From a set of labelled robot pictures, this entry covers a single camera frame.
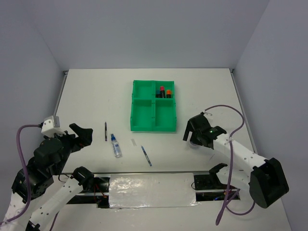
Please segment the clear round container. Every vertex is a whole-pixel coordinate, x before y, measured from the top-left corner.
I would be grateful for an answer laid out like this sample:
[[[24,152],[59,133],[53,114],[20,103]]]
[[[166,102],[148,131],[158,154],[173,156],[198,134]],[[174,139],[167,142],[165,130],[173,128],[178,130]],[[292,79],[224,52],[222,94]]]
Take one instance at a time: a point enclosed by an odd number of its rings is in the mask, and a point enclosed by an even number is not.
[[[190,146],[191,146],[192,148],[194,148],[194,149],[196,149],[196,148],[198,148],[198,147],[199,147],[199,145],[194,144],[193,142],[190,142]]]

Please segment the blue pen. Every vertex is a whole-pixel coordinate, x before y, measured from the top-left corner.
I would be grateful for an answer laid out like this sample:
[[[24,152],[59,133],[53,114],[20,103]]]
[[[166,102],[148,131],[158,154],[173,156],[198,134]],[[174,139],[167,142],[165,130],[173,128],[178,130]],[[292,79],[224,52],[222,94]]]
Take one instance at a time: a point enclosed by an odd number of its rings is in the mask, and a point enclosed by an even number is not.
[[[141,149],[142,149],[142,151],[143,151],[143,154],[144,154],[144,156],[145,156],[145,158],[146,158],[146,160],[147,160],[149,166],[152,167],[153,165],[152,165],[152,163],[151,163],[151,161],[150,161],[150,159],[149,159],[149,157],[148,157],[148,155],[147,155],[146,150],[144,149],[144,147],[143,147],[142,145],[141,145]]]

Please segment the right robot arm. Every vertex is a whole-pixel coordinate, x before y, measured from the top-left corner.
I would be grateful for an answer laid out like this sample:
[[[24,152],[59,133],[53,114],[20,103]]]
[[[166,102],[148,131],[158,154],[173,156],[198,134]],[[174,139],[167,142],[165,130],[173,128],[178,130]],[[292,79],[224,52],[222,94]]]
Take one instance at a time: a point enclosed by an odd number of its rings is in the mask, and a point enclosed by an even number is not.
[[[233,140],[223,128],[212,127],[202,113],[188,120],[183,140],[210,148],[232,161],[217,164],[209,170],[209,183],[214,188],[230,184],[248,191],[261,208],[268,208],[289,192],[283,168],[277,159],[266,159],[250,151]]]

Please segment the blue-capped black highlighter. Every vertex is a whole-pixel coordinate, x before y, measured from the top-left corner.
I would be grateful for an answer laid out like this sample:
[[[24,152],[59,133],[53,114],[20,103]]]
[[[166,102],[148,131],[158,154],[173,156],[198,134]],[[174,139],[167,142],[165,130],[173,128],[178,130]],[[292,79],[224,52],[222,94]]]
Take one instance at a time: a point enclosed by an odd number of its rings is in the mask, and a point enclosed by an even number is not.
[[[159,90],[156,91],[156,98],[161,98],[161,93]]]

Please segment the clear spray bottle blue cap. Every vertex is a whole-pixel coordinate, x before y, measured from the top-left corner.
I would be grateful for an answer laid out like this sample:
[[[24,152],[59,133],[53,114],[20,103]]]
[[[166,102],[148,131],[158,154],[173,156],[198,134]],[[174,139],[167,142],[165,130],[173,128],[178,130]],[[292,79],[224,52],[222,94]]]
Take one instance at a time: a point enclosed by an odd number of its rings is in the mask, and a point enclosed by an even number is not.
[[[114,136],[114,134],[111,134],[111,142],[112,142],[112,146],[113,146],[113,151],[114,151],[115,157],[116,158],[121,158],[122,157],[122,152],[121,152],[119,143],[116,140],[116,137]]]

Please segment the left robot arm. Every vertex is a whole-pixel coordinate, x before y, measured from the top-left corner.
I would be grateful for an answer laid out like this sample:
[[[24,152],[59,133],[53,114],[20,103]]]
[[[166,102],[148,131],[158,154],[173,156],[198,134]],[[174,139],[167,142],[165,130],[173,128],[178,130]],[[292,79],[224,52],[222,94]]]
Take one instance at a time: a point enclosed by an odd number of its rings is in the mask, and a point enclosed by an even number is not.
[[[37,208],[46,190],[54,183],[53,177],[61,175],[70,154],[91,145],[93,129],[81,128],[73,123],[69,126],[73,134],[59,131],[50,137],[44,135],[34,156],[25,162],[20,134],[28,127],[29,125],[21,126],[16,134],[22,169],[12,185],[10,205],[0,223],[2,231],[41,231],[51,219],[56,219],[61,208],[76,194],[89,192],[94,187],[94,174],[85,167],[78,167],[61,189]]]

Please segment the purple pen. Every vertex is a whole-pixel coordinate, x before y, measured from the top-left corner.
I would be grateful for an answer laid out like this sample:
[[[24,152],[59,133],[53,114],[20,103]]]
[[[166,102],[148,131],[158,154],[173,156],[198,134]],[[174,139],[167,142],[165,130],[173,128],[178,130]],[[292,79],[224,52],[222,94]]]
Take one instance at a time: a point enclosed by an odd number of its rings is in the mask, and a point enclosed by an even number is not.
[[[108,141],[108,135],[107,135],[107,123],[104,123],[104,140]]]

